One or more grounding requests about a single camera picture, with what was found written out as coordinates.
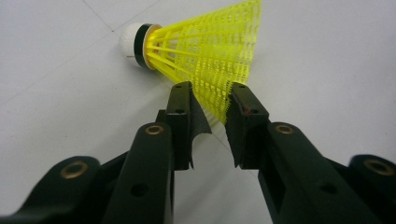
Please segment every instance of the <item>black band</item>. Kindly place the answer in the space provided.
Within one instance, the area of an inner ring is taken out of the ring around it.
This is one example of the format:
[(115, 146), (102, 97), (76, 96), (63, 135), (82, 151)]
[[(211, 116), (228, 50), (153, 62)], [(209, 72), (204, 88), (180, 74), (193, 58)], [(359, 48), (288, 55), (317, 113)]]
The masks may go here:
[(143, 44), (145, 42), (146, 32), (152, 24), (143, 24), (139, 30), (137, 30), (136, 37), (134, 38), (134, 57), (137, 63), (144, 68), (149, 68), (146, 65), (145, 58), (143, 56)]

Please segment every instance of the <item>white floor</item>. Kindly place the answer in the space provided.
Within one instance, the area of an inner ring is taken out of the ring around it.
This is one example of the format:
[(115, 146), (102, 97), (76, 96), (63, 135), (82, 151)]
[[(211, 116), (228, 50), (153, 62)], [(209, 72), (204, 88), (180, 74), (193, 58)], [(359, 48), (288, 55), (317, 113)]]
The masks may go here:
[[(48, 169), (105, 162), (166, 107), (169, 82), (118, 49), (129, 23), (169, 25), (236, 0), (0, 1), (0, 214)], [(304, 131), (326, 157), (396, 162), (396, 2), (263, 1), (248, 85), (271, 120)], [(223, 128), (194, 141), (177, 172), (175, 223), (271, 223), (255, 172), (233, 168)]]

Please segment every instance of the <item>yellow plastic mesh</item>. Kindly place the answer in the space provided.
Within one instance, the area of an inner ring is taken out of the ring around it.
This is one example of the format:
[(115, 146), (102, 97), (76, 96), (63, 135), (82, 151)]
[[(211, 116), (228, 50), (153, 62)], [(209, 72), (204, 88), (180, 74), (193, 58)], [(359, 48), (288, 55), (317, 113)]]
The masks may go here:
[(154, 31), (148, 61), (173, 82), (191, 81), (201, 105), (223, 124), (233, 82), (245, 84), (260, 24), (261, 0), (248, 0)]

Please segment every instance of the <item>brass screw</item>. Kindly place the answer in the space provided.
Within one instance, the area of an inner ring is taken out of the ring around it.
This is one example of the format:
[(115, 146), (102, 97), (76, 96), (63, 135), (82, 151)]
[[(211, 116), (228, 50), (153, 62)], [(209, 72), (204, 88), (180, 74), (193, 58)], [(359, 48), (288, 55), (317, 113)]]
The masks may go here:
[(364, 165), (379, 175), (395, 175), (395, 170), (392, 167), (379, 160), (366, 160), (364, 161)]
[(76, 178), (88, 170), (88, 165), (84, 161), (74, 161), (66, 165), (61, 171), (61, 177), (65, 179)]
[(285, 124), (279, 124), (275, 127), (275, 130), (279, 133), (284, 133), (284, 134), (292, 134), (294, 133), (294, 130), (289, 127), (288, 125)]
[(152, 134), (152, 135), (159, 134), (162, 132), (163, 132), (163, 127), (160, 125), (151, 125), (151, 126), (147, 127), (147, 129), (146, 129), (146, 133)]

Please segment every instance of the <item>badminton birdie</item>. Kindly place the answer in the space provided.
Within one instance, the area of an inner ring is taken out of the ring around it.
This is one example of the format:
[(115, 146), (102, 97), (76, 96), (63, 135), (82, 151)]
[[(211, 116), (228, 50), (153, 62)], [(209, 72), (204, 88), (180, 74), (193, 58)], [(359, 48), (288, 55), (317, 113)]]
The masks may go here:
[(199, 103), (225, 124), (233, 82), (248, 79), (260, 14), (261, 0), (247, 0), (166, 27), (135, 23), (120, 46), (132, 63), (190, 81)]

